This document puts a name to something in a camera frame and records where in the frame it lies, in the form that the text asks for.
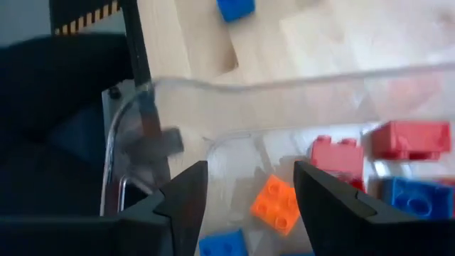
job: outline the yellow striped edge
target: yellow striped edge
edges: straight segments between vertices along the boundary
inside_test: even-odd
[[[119,2],[118,0],[112,1],[111,4],[106,4],[102,7],[102,9],[96,9],[95,11],[91,11],[84,16],[79,17],[79,19],[71,21],[68,24],[63,25],[61,28],[56,28],[54,30],[54,34],[56,36],[60,35],[68,35],[68,34],[75,34],[79,30],[83,29],[86,26],[92,25],[94,22],[100,21],[112,14],[115,14],[119,11]]]

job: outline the black fabric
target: black fabric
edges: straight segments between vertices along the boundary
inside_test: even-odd
[[[37,38],[0,50],[0,215],[97,215],[102,170],[46,144],[101,91],[132,79],[123,35]]]

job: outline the blue lego brick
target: blue lego brick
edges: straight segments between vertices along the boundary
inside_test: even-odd
[[[221,16],[232,22],[255,11],[255,0],[217,0]]]
[[[454,190],[436,183],[390,178],[382,183],[382,200],[423,219],[447,219],[454,209]]]
[[[248,256],[241,230],[199,240],[200,256]]]

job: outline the black object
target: black object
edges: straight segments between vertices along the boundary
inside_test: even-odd
[[[113,100],[119,100],[122,97],[122,92],[117,86],[109,88],[109,97]]]
[[[115,217],[1,218],[0,255],[192,255],[207,171],[199,161]]]
[[[89,23],[95,22],[95,10],[100,9],[100,18],[103,17],[103,6],[109,7],[109,15],[118,10],[112,10],[113,0],[79,0],[79,1],[66,1],[66,0],[49,0],[50,10],[50,26],[52,33],[57,28],[62,26],[70,25],[70,22],[76,21],[76,30],[79,31],[81,28],[86,27]],[[92,13],[92,19],[87,20],[87,14]],[[79,27],[78,19],[83,17],[83,27]]]
[[[302,161],[294,185],[315,255],[455,255],[452,220],[419,220]]]

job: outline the wooden floor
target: wooden floor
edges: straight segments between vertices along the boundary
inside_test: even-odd
[[[255,84],[433,61],[455,45],[453,0],[138,0],[151,74]]]

